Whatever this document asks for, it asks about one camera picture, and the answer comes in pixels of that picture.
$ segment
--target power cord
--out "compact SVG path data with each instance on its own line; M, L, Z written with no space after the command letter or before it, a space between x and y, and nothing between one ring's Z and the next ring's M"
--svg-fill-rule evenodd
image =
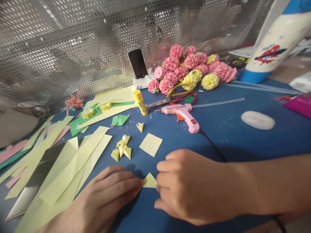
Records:
M216 149L216 151L220 154L220 156L224 159L225 162L229 162L226 157L222 154L222 152L220 152L220 150L216 147L216 145L212 142L212 140L207 136L206 133L204 133L201 129L200 129L200 134L202 134L212 145L213 147ZM277 215L273 215L273 219L276 221L276 223L278 224L280 230L282 233L287 233L283 223L281 222L281 220L279 219L279 217Z

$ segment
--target perforated metal panel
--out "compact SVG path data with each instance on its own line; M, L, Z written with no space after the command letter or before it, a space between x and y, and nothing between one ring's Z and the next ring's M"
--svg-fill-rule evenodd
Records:
M171 45L207 54L241 46L265 0L8 0L0 2L0 88L63 107L131 83L129 49L155 68ZM101 54L96 28L119 24L118 53Z

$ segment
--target scissors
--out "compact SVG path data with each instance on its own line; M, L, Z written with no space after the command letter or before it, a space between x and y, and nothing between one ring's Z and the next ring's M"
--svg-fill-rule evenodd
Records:
M174 92L174 90L177 87L180 87L180 86L189 86L190 90L189 91L185 91L185 92L178 92L178 93L172 94ZM197 101L197 95L194 92L192 92L193 89L194 89L194 87L191 84L188 84L188 83L178 84L166 95L165 99L156 101L156 102L154 102L152 104L149 104L149 105L146 106L146 108L156 107L156 106L160 106L160 105L167 104L167 103L175 104L177 101L179 101L182 98L185 98L186 96L191 95L191 94L194 95L194 100L191 102L191 104L193 104L193 103L195 103ZM171 97L175 97L175 96L178 96L178 95L183 95L183 96L181 96L181 97L171 101Z

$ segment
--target pink glue gun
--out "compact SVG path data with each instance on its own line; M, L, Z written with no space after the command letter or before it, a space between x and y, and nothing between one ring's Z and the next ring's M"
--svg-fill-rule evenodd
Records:
M161 110L156 110L156 112L162 112L164 114L176 114L177 121L185 120L189 126L190 133L197 133L200 131L200 126L198 122L191 116L189 112L192 111L191 104L184 105L169 105L161 108Z

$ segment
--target glue stick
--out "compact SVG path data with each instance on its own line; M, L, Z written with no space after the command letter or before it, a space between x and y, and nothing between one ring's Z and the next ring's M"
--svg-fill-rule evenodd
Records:
M143 99L143 96L142 96L142 93L140 92L140 90L136 90L133 92L133 95L134 95L134 98L139 106L139 109L142 113L143 116L147 115L148 114L148 111L147 111L147 108L146 108L146 105L144 103L144 99Z

